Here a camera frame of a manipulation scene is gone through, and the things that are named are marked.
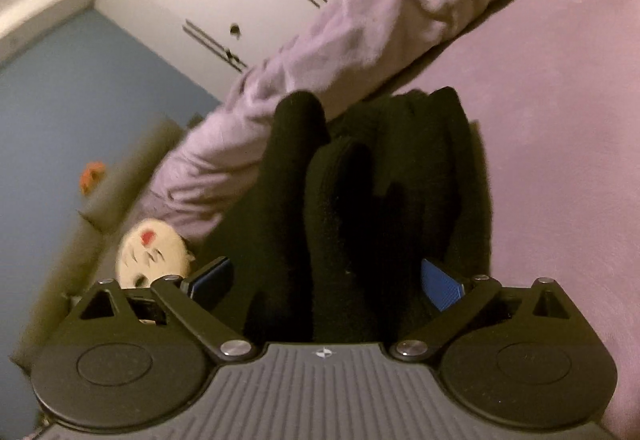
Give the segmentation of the black knitted garment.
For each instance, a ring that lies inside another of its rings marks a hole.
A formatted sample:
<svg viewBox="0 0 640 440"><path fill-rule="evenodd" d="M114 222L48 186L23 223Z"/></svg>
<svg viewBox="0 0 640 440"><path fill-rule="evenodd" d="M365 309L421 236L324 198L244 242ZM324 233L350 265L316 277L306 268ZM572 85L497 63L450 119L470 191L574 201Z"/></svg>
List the black knitted garment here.
<svg viewBox="0 0 640 440"><path fill-rule="evenodd" d="M204 245L234 267L214 313L258 345L396 342L430 318L423 261L483 267L482 189L453 88L379 97L335 123L316 96L288 96L255 185Z"/></svg>

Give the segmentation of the kiss emoji pillow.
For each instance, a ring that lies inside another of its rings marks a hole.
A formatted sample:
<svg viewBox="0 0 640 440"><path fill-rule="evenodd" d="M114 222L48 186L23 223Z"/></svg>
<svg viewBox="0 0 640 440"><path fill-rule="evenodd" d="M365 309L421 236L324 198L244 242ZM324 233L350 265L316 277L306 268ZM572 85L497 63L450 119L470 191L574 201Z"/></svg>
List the kiss emoji pillow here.
<svg viewBox="0 0 640 440"><path fill-rule="evenodd" d="M168 223L144 219L120 240L115 275L123 290L141 293L166 275L186 278L194 256L184 239Z"/></svg>

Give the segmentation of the orange plush toy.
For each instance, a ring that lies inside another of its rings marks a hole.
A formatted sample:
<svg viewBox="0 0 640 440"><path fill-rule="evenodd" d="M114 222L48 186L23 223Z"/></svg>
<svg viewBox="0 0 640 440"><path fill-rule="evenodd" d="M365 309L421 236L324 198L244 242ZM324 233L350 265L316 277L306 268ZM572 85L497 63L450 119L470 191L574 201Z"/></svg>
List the orange plush toy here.
<svg viewBox="0 0 640 440"><path fill-rule="evenodd" d="M87 163L78 180L81 194L89 196L103 180L105 173L106 166L102 161L91 161L91 163Z"/></svg>

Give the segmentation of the rolled purple blanket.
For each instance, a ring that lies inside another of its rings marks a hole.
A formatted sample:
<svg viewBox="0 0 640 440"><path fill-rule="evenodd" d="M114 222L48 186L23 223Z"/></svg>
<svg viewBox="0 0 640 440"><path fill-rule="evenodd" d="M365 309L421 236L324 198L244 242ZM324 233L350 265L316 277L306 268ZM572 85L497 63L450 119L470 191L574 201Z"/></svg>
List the rolled purple blanket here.
<svg viewBox="0 0 640 440"><path fill-rule="evenodd" d="M459 36L495 1L330 1L306 30L245 71L224 103L165 156L134 212L199 243L254 184L274 112L288 94L314 94L335 118Z"/></svg>

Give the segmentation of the olive green headboard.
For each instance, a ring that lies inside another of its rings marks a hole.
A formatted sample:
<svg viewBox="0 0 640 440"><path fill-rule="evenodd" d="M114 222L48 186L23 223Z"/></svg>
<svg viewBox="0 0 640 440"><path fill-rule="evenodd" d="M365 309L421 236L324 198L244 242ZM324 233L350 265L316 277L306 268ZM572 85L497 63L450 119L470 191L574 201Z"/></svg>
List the olive green headboard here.
<svg viewBox="0 0 640 440"><path fill-rule="evenodd" d="M10 354L23 373L30 373L42 347L88 288L99 279L116 276L120 241L142 219L138 199L157 166L186 132L175 120L160 117L82 203Z"/></svg>

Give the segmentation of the purple bed sheet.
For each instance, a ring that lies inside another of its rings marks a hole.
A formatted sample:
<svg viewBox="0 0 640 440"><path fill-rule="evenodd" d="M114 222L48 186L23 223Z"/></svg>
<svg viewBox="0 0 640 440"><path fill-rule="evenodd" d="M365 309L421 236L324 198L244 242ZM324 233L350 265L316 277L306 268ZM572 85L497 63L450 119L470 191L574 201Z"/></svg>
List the purple bed sheet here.
<svg viewBox="0 0 640 440"><path fill-rule="evenodd" d="M480 132L491 273L556 279L618 368L605 427L639 434L639 0L503 0L393 87L454 88Z"/></svg>

